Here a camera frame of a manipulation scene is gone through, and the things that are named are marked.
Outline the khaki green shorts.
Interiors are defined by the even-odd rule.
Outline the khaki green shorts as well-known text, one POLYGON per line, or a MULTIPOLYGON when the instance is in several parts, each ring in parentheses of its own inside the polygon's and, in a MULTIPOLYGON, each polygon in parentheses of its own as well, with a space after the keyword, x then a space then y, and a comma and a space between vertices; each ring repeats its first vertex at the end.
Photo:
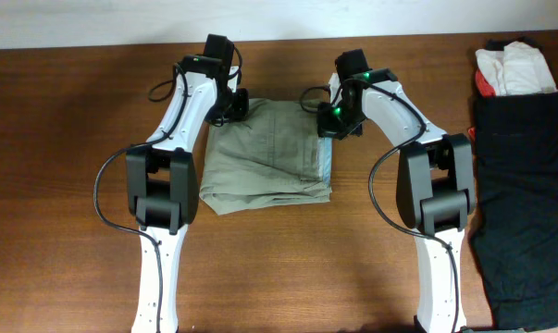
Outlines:
POLYGON ((293 101, 254 98, 246 119, 208 131, 200 199, 218 215, 330 199, 332 140, 293 101))

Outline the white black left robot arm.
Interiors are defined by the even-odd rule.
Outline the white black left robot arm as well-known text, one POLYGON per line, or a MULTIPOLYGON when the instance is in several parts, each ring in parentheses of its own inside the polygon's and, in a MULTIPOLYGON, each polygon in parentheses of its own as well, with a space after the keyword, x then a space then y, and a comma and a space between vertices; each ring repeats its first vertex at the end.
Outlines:
POLYGON ((242 56, 225 36, 208 35, 200 55, 173 68, 171 101, 147 146, 125 154, 130 213, 141 233, 142 265, 134 332, 174 333, 180 252, 199 203, 192 150, 204 123, 245 119, 248 92, 240 85, 242 56))

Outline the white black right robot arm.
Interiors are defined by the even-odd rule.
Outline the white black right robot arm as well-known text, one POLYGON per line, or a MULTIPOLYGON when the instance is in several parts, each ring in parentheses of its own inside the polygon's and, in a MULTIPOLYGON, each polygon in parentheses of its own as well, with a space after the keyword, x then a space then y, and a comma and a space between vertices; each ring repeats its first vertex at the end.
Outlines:
POLYGON ((464 332, 460 257, 468 217, 476 206, 472 148, 462 134, 449 134, 430 122, 410 101, 388 68, 373 69, 360 49, 335 60, 329 101, 317 108, 319 136, 342 140, 358 135, 366 120, 391 143, 370 174, 398 155, 395 200, 401 218, 395 223, 376 204, 391 227, 415 239, 419 332, 464 332))

